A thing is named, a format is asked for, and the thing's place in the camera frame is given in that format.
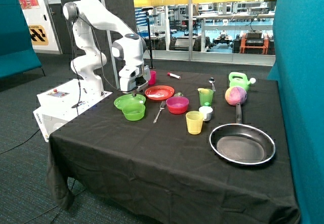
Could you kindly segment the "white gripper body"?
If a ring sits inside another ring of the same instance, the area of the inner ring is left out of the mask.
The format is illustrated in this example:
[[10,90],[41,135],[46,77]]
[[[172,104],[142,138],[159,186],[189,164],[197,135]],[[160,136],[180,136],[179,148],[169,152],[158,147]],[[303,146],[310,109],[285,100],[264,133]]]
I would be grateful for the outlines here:
[[144,64],[139,66],[125,65],[118,74],[120,90],[123,92],[139,92],[148,87],[148,82],[151,79],[150,68]]

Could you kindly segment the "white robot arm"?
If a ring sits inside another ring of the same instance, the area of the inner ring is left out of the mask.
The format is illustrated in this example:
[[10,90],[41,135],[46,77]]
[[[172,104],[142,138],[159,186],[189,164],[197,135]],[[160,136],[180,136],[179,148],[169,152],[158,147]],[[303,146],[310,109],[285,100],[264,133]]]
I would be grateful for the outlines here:
[[124,62],[118,73],[122,92],[139,92],[148,87],[151,74],[143,59],[145,40],[123,20],[108,11],[99,0],[68,2],[63,6],[63,14],[72,24],[76,46],[84,51],[84,55],[71,61],[71,69],[84,80],[88,95],[104,94],[102,78],[94,71],[109,59],[105,52]]

